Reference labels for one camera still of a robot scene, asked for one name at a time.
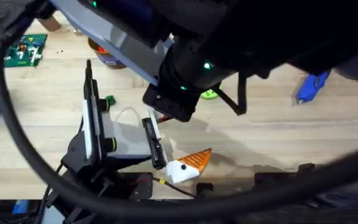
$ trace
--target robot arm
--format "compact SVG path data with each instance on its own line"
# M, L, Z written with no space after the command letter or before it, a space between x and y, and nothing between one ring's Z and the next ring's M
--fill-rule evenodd
M89 4L88 9L93 6L93 2L91 5L89 2L80 1L82 5ZM62 4L57 0L52 2L63 13L69 11L68 8L60 8ZM74 4L75 0L59 2ZM139 71L136 72L143 70L141 75L151 82L144 101L163 114L182 121L190 119L202 91L216 86L235 72L240 74L240 83L245 83L244 78L253 74L267 78L271 69L285 62L310 73L319 73L358 54L358 2L356 4L343 1L153 0L143 2L161 4L152 8L152 12L158 12L163 16L162 20L168 21L168 23L161 23L160 27L164 28L168 24L168 28L172 30L177 40L166 56L161 57L159 63L150 65L155 68L147 70L148 65L143 64L139 58L138 61L135 53L129 49L140 47L145 50L142 52L147 54L146 46L149 50L155 47L158 41L167 38L169 32L168 34L159 32L160 27L158 27L158 29L151 29L155 32L144 34L142 33L144 30L141 29L142 23L136 23L138 20L128 21L128 17L111 8L117 6L116 3L126 3L128 6L133 2L138 1L96 0L94 12L80 11L80 8L77 8L77 12L83 14L76 14L76 12L72 14L66 12L66 14L74 24L78 21L83 22L82 25L78 24L78 28L111 51L119 60L124 63L136 61L135 65L127 65L137 67ZM99 11L97 9L99 5L103 6L104 10ZM341 10L337 10L337 6L342 6ZM21 7L18 13L11 15L9 20L0 24L4 32L0 37L0 106L13 139L31 167L51 188L79 207L115 219L125 218L137 222L140 220L188 222L246 214L294 202L358 179L357 152L319 170L273 184L251 194L246 192L230 197L194 200L187 203L141 204L119 199L110 200L72 186L51 170L26 138L14 112L4 79L3 59L8 46L25 32L35 17L46 18L52 15L52 12L53 8L47 1L32 0ZM298 16L296 19L289 16L293 12ZM320 12L325 17L313 19L305 17L304 15L309 12ZM352 14L353 17L340 17L339 12L345 15ZM94 15L98 15L101 19L98 21L104 28L107 26L107 29L99 30L95 28L99 26L98 24L86 21L86 17L96 18ZM115 27L108 22L114 16L120 18L115 25L120 27L121 32L113 32ZM155 25L154 22L160 24L161 20L158 17L151 18L151 28ZM330 35L320 36L320 32L317 31L330 31ZM116 34L118 38L113 39L112 36ZM128 62L123 60L124 57L128 58ZM158 79L153 82L152 78L155 76ZM239 103L238 106L244 108L243 103Z

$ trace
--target blue tool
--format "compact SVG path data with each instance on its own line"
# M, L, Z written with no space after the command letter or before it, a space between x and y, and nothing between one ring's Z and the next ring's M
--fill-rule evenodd
M298 104L312 101L318 91L324 86L331 71L323 72L318 75L309 74L303 82L296 95Z

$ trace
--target orange object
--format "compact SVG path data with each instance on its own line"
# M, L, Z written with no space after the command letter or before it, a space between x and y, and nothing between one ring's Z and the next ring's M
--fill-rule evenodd
M99 52L104 52L104 53L107 53L107 52L108 52L107 50L105 50L104 48L102 48L102 47L100 47L100 46L98 46L98 51L99 51Z
M196 152L196 153L190 154L189 156L185 156L180 159L177 159L177 161L187 164L189 166L192 166L194 168L197 168L198 171L201 172L208 164L211 154L212 154L212 149L209 148L209 149L205 149L201 152Z

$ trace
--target wooden floor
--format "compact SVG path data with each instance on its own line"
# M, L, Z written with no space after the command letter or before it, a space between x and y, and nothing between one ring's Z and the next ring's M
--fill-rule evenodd
M81 119L86 59L93 63L101 96L114 95L113 120L139 125L146 115L142 103L146 82L132 70L111 70L76 36L61 14L62 28L50 33L44 58L36 68L8 68L12 99L28 137L56 167ZM28 33L45 33L34 22ZM249 110L237 117L222 100L201 100L189 123L162 124L169 158L208 147L213 155L199 179L219 186L252 183L254 172L294 170L305 162L325 163L358 149L358 83L332 74L314 101L296 105L293 98L305 74L289 65L274 70L267 80L252 77L247 89ZM236 77L222 89L236 97ZM149 162L130 170L155 172ZM0 118L0 198L40 198L44 183L19 154ZM179 197L165 186L156 197Z

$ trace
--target black cable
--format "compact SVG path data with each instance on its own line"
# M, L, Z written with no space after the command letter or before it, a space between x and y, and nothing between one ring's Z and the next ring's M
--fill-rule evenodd
M4 77L4 56L9 45L20 35L1 38L0 43L0 107L6 126L31 168L51 188L79 207L94 211L111 218L150 222L180 222L245 215L249 212L272 208L284 203L298 202L310 195L339 187L358 179L358 152L344 157L331 165L297 176L285 182L279 182L257 189L250 193L241 193L219 198L201 198L187 203L150 202L133 203L120 199L107 199L72 186L56 174L42 159L27 139L14 111Z
M154 181L157 181L158 183L160 183L160 181L161 181L161 179L156 178L156 177L153 177L153 180L154 180ZM192 194L192 193L189 193L189 192L187 192L187 191L184 191L184 190L178 188L177 186L175 186L175 185L173 185L173 184L167 182L166 180L163 181L163 184L165 184L166 186L168 186L168 187L172 188L173 190L176 190L176 191L178 191L178 192L180 192L180 193L182 193L182 194L184 194L184 195L190 196L190 197L192 197L192 198L196 198L196 197L197 197L197 195Z
M63 164L60 164L57 167L55 172L58 174L60 172L60 170L62 169L62 167L63 167ZM44 196L42 197L41 204L38 209L37 218L35 219L34 224L41 224L41 222L42 222L42 218L44 217L45 207L47 204L47 198L48 198L49 192L50 192L50 186L48 185L47 189L45 190Z
M80 128L78 128L78 133L82 131L82 127L84 126L84 117L81 118Z

